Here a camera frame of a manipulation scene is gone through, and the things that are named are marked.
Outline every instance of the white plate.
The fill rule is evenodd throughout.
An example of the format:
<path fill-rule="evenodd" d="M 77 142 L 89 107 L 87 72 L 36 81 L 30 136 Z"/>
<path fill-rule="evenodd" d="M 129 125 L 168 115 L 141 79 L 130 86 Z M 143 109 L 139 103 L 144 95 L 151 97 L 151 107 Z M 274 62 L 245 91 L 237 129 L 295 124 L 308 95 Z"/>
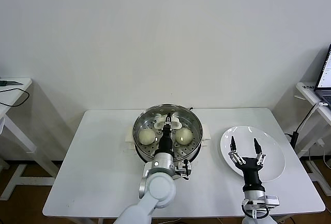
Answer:
<path fill-rule="evenodd" d="M 269 182 L 281 176 L 285 169 L 285 156 L 279 144 L 267 133 L 249 126 L 237 126 L 228 129 L 221 138 L 221 152 L 228 165 L 239 175 L 243 172 L 238 169 L 230 159 L 231 136 L 236 142 L 237 152 L 241 157 L 255 158 L 257 155 L 254 148 L 254 138 L 266 154 L 264 167 L 259 171 L 260 180 Z"/>

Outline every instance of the perforated steamer tray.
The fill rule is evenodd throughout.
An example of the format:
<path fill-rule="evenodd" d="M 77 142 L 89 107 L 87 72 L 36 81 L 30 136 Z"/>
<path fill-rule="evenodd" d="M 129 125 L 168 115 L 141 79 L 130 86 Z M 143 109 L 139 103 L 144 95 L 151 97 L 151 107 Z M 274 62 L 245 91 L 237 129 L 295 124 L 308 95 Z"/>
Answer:
<path fill-rule="evenodd" d="M 133 140 L 136 146 L 137 153 L 145 161 L 154 159 L 154 152 L 158 149 L 159 140 L 162 137 L 162 131 L 155 128 L 155 123 L 164 115 L 171 113 L 172 117 L 177 117 L 182 124 L 182 128 L 191 130 L 193 140 L 188 145 L 181 145 L 176 142 L 175 135 L 177 130 L 173 130 L 172 141 L 173 151 L 175 153 L 174 161 L 182 161 L 184 159 L 193 160 L 198 154 L 202 140 L 202 125 L 198 117 L 190 110 L 174 105 L 162 104 L 151 107 L 139 115 L 133 126 Z M 150 145 L 143 145 L 139 141 L 139 131 L 142 129 L 152 129 L 155 133 L 155 141 Z"/>

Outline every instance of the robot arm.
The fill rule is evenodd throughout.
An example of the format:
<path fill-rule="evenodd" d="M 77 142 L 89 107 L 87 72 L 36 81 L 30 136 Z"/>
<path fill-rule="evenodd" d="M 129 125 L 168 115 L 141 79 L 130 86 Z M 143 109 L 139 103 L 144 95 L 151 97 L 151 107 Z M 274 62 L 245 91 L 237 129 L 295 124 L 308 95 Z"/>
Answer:
<path fill-rule="evenodd" d="M 174 152 L 172 150 L 172 129 L 171 114 L 165 119 L 162 129 L 163 135 L 160 139 L 158 149 L 155 151 L 155 158 L 145 164 L 142 179 L 139 185 L 138 204 L 126 208 L 116 220 L 116 224 L 150 224 L 152 213 L 155 208 L 168 206 L 176 195 L 176 185 L 172 176 L 178 174 L 188 177 L 191 172 L 191 165 L 184 161 L 174 165 Z"/>
<path fill-rule="evenodd" d="M 236 148 L 235 140 L 232 136 L 229 156 L 236 167 L 242 170 L 245 185 L 243 192 L 245 198 L 242 202 L 242 210 L 246 215 L 243 223 L 275 223 L 268 216 L 269 210 L 279 205 L 277 196 L 267 196 L 262 182 L 259 178 L 259 171 L 264 166 L 265 154 L 262 153 L 261 146 L 254 139 L 256 158 L 241 157 Z"/>
<path fill-rule="evenodd" d="M 175 195 L 173 179 L 163 172 L 154 173 L 146 181 L 146 192 L 140 202 L 125 209 L 115 223 L 150 224 L 154 209 L 168 206 Z"/>

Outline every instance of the white desk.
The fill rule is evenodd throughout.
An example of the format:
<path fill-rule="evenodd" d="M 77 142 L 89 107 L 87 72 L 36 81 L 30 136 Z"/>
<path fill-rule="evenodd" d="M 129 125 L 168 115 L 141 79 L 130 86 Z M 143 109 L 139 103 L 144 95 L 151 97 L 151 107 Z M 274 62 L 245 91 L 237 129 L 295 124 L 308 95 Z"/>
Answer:
<path fill-rule="evenodd" d="M 314 105 L 321 99 L 314 92 L 315 83 L 297 83 L 296 88 L 299 92 L 309 101 L 310 104 Z M 309 149 L 317 142 L 317 140 L 326 136 L 331 131 L 331 109 L 329 107 L 320 107 L 317 109 L 322 119 L 314 124 L 314 127 L 300 140 L 296 145 L 295 151 L 298 157 L 302 157 Z M 309 174 L 313 182 L 318 182 L 327 196 L 331 196 L 331 187 L 322 176 L 322 173 L 315 165 L 314 162 L 306 162 L 312 173 Z"/>
<path fill-rule="evenodd" d="M 5 81 L 17 81 L 23 83 L 23 85 L 12 85 L 0 87 L 0 91 L 10 88 L 20 88 L 26 90 L 31 85 L 30 78 L 1 78 Z M 15 90 L 9 92 L 0 93 L 0 102 L 8 105 L 14 105 L 19 97 L 24 94 L 22 91 Z M 7 111 L 11 107 L 0 104 L 0 134 L 2 132 L 3 125 L 6 126 L 17 138 L 17 144 L 22 147 L 27 154 L 29 154 L 40 166 L 42 166 L 52 177 L 56 177 L 58 167 L 52 163 L 52 161 L 44 154 L 38 147 L 20 130 L 18 126 L 6 115 Z M 0 200 L 8 200 L 12 191 L 16 185 L 52 185 L 54 178 L 48 177 L 21 177 L 26 165 L 19 165 L 14 175 L 9 181 L 7 187 L 2 193 Z"/>
<path fill-rule="evenodd" d="M 244 180 L 219 156 L 224 131 L 251 125 L 273 136 L 284 151 L 286 168 L 277 180 L 264 183 L 280 206 L 272 215 L 316 213 L 324 203 L 269 109 L 196 109 L 209 127 L 211 140 L 192 163 L 190 180 L 175 180 L 177 195 L 154 218 L 243 216 Z M 43 208 L 46 216 L 115 218 L 138 202 L 143 165 L 127 149 L 128 127 L 142 110 L 86 111 Z"/>

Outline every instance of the white wall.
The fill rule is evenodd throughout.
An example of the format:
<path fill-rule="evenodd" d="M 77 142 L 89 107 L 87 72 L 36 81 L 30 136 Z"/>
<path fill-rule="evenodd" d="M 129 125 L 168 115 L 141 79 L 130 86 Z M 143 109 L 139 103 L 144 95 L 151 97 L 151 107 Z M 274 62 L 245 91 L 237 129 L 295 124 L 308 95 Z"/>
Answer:
<path fill-rule="evenodd" d="M 329 2 L 0 0 L 0 76 L 34 84 L 29 103 L 9 115 L 61 159 L 87 109 L 273 109 L 320 63 Z M 295 105 L 285 101 L 275 115 L 297 121 Z M 25 158 L 4 136 L 1 155 Z"/>

